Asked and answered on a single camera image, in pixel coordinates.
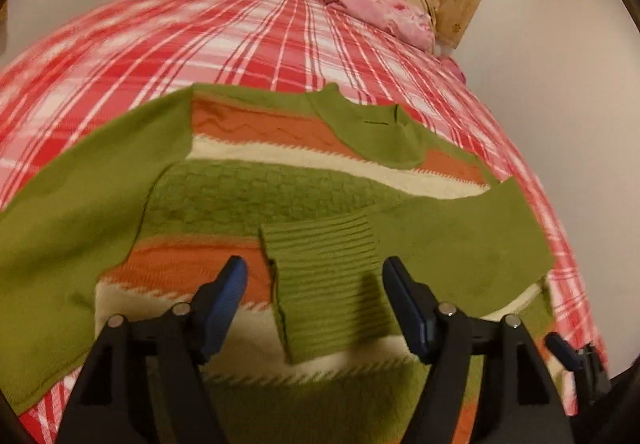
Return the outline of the green orange striped sweater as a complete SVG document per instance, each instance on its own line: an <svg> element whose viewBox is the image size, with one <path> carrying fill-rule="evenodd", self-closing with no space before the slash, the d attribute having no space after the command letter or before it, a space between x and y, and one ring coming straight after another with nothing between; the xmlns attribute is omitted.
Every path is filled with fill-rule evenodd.
<svg viewBox="0 0 640 444"><path fill-rule="evenodd" d="M398 105L194 85L51 160L1 215L1 388L26 412L115 314L247 290L206 388L235 443L396 443L427 369L382 285L398 256L471 316L553 325L553 257L520 186Z"/></svg>

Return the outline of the red white plaid bedsheet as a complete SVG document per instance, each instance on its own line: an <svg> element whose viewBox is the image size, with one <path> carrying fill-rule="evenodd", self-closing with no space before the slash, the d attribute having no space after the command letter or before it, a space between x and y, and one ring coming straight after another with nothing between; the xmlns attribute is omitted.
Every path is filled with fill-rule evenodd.
<svg viewBox="0 0 640 444"><path fill-rule="evenodd" d="M601 343L544 189L457 67L322 0L116 0L38 41L1 74L1 214L66 149L194 85L291 94L333 85L356 104L400 106L497 179L518 183L554 260L550 331L575 346ZM78 368L17 412L37 442L55 440Z"/></svg>

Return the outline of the pink folded blanket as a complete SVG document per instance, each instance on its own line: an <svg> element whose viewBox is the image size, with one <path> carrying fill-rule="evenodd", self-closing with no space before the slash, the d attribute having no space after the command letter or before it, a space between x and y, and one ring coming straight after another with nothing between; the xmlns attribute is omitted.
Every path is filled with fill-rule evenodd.
<svg viewBox="0 0 640 444"><path fill-rule="evenodd" d="M427 11L405 0L326 0L326 4L352 18L404 41L424 52L433 52L435 33Z"/></svg>

